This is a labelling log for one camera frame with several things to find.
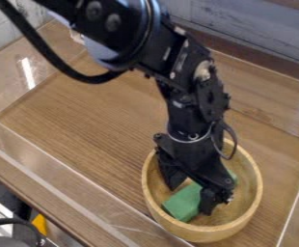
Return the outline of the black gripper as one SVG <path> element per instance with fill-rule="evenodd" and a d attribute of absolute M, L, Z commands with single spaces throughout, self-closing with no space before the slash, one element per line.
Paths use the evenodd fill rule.
<path fill-rule="evenodd" d="M 228 204 L 234 195 L 235 182 L 223 165 L 223 160 L 231 160 L 223 154 L 223 129 L 210 130 L 198 139 L 187 136 L 174 136 L 158 133 L 154 136 L 159 168 L 170 190 L 175 190 L 187 178 L 203 188 L 200 192 L 200 213 L 210 216 L 220 204 Z"/>

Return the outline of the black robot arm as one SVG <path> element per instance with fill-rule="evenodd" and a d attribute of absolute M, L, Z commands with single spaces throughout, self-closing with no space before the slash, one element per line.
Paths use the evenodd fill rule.
<path fill-rule="evenodd" d="M 199 211 L 210 215 L 234 196 L 223 165 L 224 112 L 230 95 L 210 50 L 170 20 L 158 0 L 35 0 L 84 36 L 98 62 L 115 72 L 140 70 L 156 80 L 168 109 L 167 131 L 155 135 L 166 185 L 202 187 Z"/>

